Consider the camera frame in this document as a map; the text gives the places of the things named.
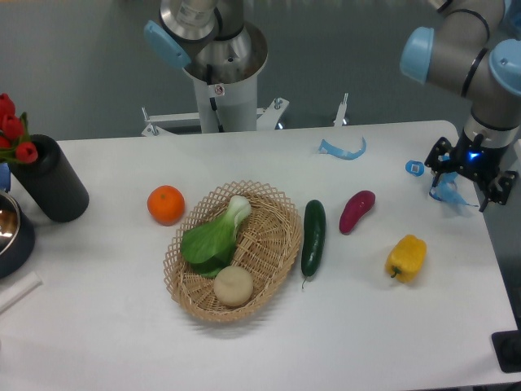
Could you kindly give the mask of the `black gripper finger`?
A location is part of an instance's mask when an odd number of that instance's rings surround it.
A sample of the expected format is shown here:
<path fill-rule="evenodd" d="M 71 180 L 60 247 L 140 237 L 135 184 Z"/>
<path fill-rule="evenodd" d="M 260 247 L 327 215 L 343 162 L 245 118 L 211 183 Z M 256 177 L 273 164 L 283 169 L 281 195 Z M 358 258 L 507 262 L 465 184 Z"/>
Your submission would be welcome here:
<path fill-rule="evenodd" d="M 456 163 L 452 160 L 451 153 L 453 146 L 450 141 L 441 137 L 433 145 L 427 158 L 424 161 L 424 165 L 432 171 L 434 176 L 431 185 L 436 187 L 443 174 L 449 174 L 456 171 Z"/>
<path fill-rule="evenodd" d="M 483 190 L 484 200 L 479 211 L 483 212 L 490 203 L 505 206 L 518 178 L 517 171 L 501 171 Z"/>

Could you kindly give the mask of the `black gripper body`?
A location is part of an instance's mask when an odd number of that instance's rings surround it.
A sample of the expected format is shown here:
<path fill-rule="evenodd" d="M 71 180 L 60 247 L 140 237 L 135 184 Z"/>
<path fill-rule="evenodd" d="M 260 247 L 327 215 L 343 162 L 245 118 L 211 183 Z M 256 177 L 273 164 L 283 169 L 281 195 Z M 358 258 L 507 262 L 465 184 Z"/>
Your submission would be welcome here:
<path fill-rule="evenodd" d="M 484 137 L 479 143 L 462 133 L 449 153 L 449 171 L 456 172 L 474 182 L 491 182 L 500 173 L 500 163 L 507 147 L 485 147 Z"/>

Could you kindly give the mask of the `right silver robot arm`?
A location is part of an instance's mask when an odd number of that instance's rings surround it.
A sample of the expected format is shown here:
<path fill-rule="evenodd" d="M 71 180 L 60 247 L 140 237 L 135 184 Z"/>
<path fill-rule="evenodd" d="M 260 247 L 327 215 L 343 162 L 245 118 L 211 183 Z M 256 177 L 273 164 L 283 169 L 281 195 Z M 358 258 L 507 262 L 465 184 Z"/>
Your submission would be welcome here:
<path fill-rule="evenodd" d="M 471 101 L 451 157 L 460 174 L 489 187 L 499 179 L 501 158 L 520 127 L 520 42 L 486 45 L 502 23 L 520 13 L 520 3 L 434 1 L 432 6 L 444 21 L 437 29 L 411 33 L 400 70 Z"/>

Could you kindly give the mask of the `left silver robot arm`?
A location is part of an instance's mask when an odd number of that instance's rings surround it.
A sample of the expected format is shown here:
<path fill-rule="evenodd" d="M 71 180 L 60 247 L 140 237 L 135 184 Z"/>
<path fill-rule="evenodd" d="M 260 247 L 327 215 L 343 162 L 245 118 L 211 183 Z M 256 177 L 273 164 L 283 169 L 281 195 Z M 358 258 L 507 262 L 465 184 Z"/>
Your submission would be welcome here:
<path fill-rule="evenodd" d="M 439 140 L 425 164 L 440 178 L 460 174 L 486 203 L 506 204 L 518 177 L 501 159 L 520 128 L 520 4 L 434 1 L 437 29 L 420 27 L 401 54 L 401 72 L 471 101 L 455 144 Z M 163 1 L 144 37 L 169 66 L 193 81 L 205 133 L 272 130 L 287 106 L 257 107 L 257 77 L 267 60 L 264 35 L 244 18 L 240 1 Z"/>

